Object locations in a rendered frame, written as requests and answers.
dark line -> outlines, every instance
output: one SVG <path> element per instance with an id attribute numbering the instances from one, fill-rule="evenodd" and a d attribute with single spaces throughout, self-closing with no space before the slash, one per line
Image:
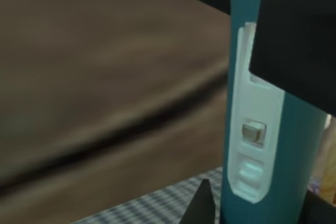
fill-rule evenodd
<path id="1" fill-rule="evenodd" d="M 170 102 L 131 124 L 106 134 L 92 143 L 84 144 L 72 152 L 45 161 L 34 169 L 12 176 L 0 184 L 0 199 L 4 198 L 22 187 L 48 177 L 64 169 L 70 168 L 80 162 L 94 158 L 111 148 L 136 140 L 141 135 L 159 130 L 173 123 L 176 119 L 193 112 L 199 105 L 206 103 L 216 92 L 225 87 L 227 72 L 220 73 L 189 92 L 182 98 Z"/>

switch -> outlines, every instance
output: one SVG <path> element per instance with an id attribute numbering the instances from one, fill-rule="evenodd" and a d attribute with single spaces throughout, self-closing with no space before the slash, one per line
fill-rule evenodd
<path id="1" fill-rule="evenodd" d="M 242 134 L 245 141 L 263 145 L 266 133 L 266 125 L 263 123 L 249 121 L 243 124 Z"/>

teal handle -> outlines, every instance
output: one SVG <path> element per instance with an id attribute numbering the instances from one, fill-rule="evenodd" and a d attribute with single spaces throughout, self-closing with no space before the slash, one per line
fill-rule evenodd
<path id="1" fill-rule="evenodd" d="M 245 22 L 256 21 L 259 2 L 260 0 L 231 0 L 232 38 L 225 127 L 221 224 L 296 224 L 326 120 L 324 112 L 286 93 L 274 174 L 269 193 L 256 204 L 249 203 L 232 193 L 227 179 L 226 164 L 237 32 Z"/>

checkered cloth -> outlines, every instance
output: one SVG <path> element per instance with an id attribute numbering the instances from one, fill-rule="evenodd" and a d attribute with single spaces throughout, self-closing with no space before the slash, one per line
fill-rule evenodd
<path id="1" fill-rule="evenodd" d="M 216 204 L 216 223 L 218 223 L 222 170 L 221 167 L 210 170 L 207 173 L 76 221 L 74 224 L 179 223 L 204 178 L 208 178 L 211 183 Z"/>

